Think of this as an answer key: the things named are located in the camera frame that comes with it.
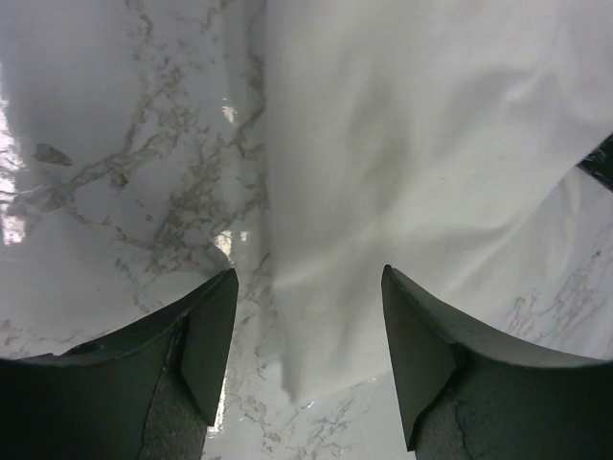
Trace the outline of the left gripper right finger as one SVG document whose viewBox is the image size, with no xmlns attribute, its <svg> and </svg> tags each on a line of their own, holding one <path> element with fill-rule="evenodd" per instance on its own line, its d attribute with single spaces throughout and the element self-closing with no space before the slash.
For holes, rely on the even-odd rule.
<svg viewBox="0 0 613 460">
<path fill-rule="evenodd" d="M 399 270 L 381 279 L 406 446 L 419 459 L 608 459 L 612 365 L 503 333 Z"/>
</svg>

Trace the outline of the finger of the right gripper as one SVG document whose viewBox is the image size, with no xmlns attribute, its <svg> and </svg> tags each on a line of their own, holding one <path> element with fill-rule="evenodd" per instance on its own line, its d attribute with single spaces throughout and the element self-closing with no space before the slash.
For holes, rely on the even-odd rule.
<svg viewBox="0 0 613 460">
<path fill-rule="evenodd" d="M 610 192 L 613 191 L 613 135 L 609 135 L 588 154 L 578 167 L 597 180 Z"/>
</svg>

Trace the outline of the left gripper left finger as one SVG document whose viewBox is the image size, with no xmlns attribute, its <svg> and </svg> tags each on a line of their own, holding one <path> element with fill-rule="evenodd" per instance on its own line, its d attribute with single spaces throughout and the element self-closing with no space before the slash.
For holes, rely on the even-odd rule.
<svg viewBox="0 0 613 460">
<path fill-rule="evenodd" d="M 198 459 L 217 408 L 238 276 L 63 355 L 1 363 L 5 459 Z"/>
</svg>

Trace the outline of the white t shirt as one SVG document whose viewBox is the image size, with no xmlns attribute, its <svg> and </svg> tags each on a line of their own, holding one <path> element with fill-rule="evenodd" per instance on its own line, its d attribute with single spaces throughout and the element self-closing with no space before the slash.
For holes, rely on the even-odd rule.
<svg viewBox="0 0 613 460">
<path fill-rule="evenodd" d="M 612 131 L 608 1 L 270 1 L 265 96 L 283 385 L 389 370 L 392 265 L 484 317 L 557 278 Z"/>
</svg>

